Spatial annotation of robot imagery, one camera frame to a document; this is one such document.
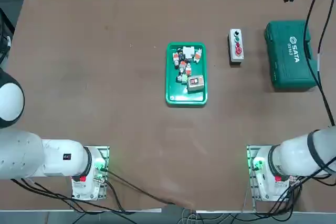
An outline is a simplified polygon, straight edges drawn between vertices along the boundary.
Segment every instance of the sata logo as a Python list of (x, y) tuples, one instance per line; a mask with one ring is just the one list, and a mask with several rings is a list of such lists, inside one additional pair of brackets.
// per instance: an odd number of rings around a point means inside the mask
[(288, 43), (288, 52), (289, 55), (294, 57), (295, 63), (300, 61), (298, 46), (296, 45), (297, 39), (294, 36), (289, 38), (290, 43)]
[(292, 37), (289, 38), (289, 41), (290, 41), (292, 44), (296, 44), (296, 41), (297, 41), (297, 40), (296, 40), (295, 37), (292, 36)]

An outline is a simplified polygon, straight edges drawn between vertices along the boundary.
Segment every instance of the red button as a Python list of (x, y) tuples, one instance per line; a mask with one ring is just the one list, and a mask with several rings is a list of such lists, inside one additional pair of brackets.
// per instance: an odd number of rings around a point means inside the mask
[(243, 50), (240, 47), (236, 48), (236, 54), (240, 55)]

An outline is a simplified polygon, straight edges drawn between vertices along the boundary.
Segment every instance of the tabletop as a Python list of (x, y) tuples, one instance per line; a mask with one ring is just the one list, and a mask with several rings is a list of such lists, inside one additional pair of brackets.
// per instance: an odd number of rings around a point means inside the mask
[[(331, 0), (311, 16), (312, 47)], [(110, 168), (148, 192), (197, 210), (242, 210), (248, 144), (279, 144), (329, 125), (318, 89), (275, 92), (264, 29), (305, 19), (311, 0), (25, 0), (6, 71), (22, 85), (25, 111), (15, 125), (42, 138), (110, 146)], [(323, 42), (322, 83), (336, 110), (335, 15)], [(231, 68), (227, 34), (241, 28), (244, 62)], [(165, 102), (165, 50), (172, 41), (206, 46), (203, 108)], [(65, 178), (38, 179), (70, 195)], [(126, 209), (161, 203), (113, 181)], [(68, 209), (0, 181), (0, 209)], [(297, 211), (335, 212), (335, 191), (304, 185)], [(115, 207), (111, 195), (98, 202)], [(251, 210), (247, 197), (244, 210)]]

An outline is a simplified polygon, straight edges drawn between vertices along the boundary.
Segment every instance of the green tray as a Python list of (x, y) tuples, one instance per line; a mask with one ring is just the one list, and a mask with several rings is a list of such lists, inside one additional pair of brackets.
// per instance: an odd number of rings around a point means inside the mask
[[(198, 64), (191, 63), (192, 76), (203, 75), (204, 89), (202, 91), (188, 92), (187, 84), (176, 82), (179, 70), (175, 69), (173, 53), (177, 48), (195, 47), (195, 50), (202, 49), (202, 56)], [(200, 42), (171, 42), (167, 46), (166, 55), (166, 102), (168, 105), (182, 106), (203, 106), (208, 100), (208, 85), (206, 72), (206, 49)]]

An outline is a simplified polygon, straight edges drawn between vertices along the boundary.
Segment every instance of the floor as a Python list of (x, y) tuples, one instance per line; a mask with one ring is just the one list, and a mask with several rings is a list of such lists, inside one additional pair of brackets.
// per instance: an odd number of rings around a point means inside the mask
[[(0, 7), (7, 14), (8, 18), (11, 20), (13, 25), (16, 25), (19, 13), (22, 7), (23, 0), (0, 0)], [(155, 213), (137, 213), (132, 215), (130, 218), (136, 223), (176, 223), (181, 217), (182, 208), (177, 206), (165, 207), (160, 214)], [(73, 223), (81, 214), (75, 212), (0, 212), (0, 219), (2, 224), (16, 224), (16, 223), (27, 223), (34, 222), (35, 224), (58, 224), (58, 223)], [(214, 218), (218, 214), (202, 214), (203, 218)], [(241, 215), (243, 219), (253, 219), (252, 215)], [(275, 220), (267, 219), (258, 221), (260, 223), (275, 223)], [(335, 223), (336, 215), (334, 214), (293, 214), (292, 218), (288, 221), (289, 224), (305, 223)], [(120, 219), (120, 217), (113, 215), (109, 212), (96, 215), (96, 216), (84, 216), (77, 223), (119, 223), (124, 224), (128, 221)], [(219, 221), (205, 221), (205, 223), (219, 223)], [(232, 218), (229, 217), (225, 221), (221, 222), (224, 224), (231, 224)]]

